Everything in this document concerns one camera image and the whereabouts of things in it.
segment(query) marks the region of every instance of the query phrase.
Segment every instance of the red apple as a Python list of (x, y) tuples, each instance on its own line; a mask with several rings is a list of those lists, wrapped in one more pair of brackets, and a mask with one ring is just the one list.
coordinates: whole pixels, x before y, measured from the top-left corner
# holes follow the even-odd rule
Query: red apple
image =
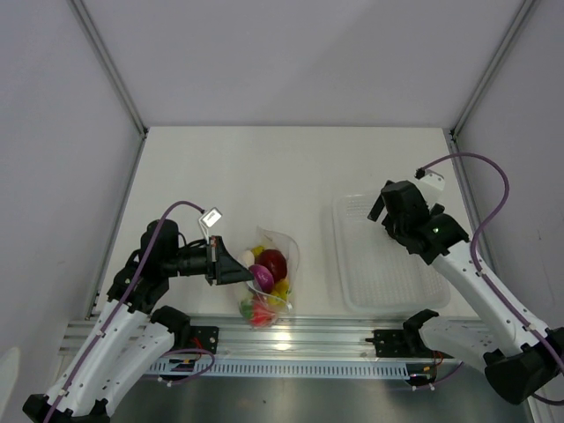
[(263, 251), (256, 259), (256, 263), (261, 264), (271, 272), (274, 282), (282, 280), (288, 274), (286, 258), (277, 249), (266, 249)]

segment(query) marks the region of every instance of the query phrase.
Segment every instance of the gray floor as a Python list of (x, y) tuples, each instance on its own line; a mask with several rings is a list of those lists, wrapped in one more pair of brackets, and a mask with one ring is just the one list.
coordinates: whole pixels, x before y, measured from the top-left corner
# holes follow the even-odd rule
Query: gray floor
[(112, 423), (531, 422), (526, 406), (503, 402), (483, 375), (463, 368), (431, 391), (403, 382), (205, 377), (167, 388), (139, 382)]

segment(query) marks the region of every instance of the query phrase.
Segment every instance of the plastic bag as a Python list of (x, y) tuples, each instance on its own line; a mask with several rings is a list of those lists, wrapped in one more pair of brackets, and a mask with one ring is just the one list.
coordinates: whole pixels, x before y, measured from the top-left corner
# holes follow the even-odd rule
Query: plastic bag
[(295, 279), (300, 263), (298, 244), (290, 236), (279, 232), (257, 228), (258, 241), (250, 249), (277, 249), (286, 259), (288, 273), (282, 281), (276, 281), (273, 293), (263, 293), (257, 289), (253, 281), (243, 282), (235, 286), (241, 315), (255, 327), (266, 327), (274, 324), (281, 315), (293, 310), (295, 300)]

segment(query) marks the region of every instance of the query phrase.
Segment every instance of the white tabletop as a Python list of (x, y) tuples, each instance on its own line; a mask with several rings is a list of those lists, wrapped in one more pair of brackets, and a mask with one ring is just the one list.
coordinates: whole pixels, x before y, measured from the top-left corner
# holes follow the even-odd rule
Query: white tabletop
[[(316, 127), (156, 127), (145, 141), (115, 241), (98, 308), (149, 222), (175, 201), (224, 217), (213, 227), (234, 255), (256, 244), (256, 227), (292, 236), (301, 262), (294, 313), (350, 316), (343, 302), (331, 219), (334, 197), (379, 189), (407, 179), (414, 169), (448, 154), (440, 129)], [(464, 227), (470, 224), (453, 167), (434, 170), (447, 188), (441, 203)], [(173, 211), (188, 241), (201, 238), (199, 213)], [(204, 277), (174, 278), (160, 301), (192, 314), (238, 315), (231, 286), (210, 287)], [(475, 313), (454, 287), (442, 315)]]

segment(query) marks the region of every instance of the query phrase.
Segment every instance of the perforated metal strip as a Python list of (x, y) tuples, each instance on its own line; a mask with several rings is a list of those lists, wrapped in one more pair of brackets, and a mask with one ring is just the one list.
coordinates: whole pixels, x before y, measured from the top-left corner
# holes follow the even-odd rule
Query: perforated metal strip
[[(174, 371), (178, 364), (168, 359), (157, 360), (146, 375), (191, 375), (209, 365), (206, 359), (199, 360), (192, 372)], [(325, 379), (409, 379), (404, 363), (367, 361), (310, 361), (310, 360), (218, 360), (205, 373), (209, 376), (238, 377), (311, 377)]]

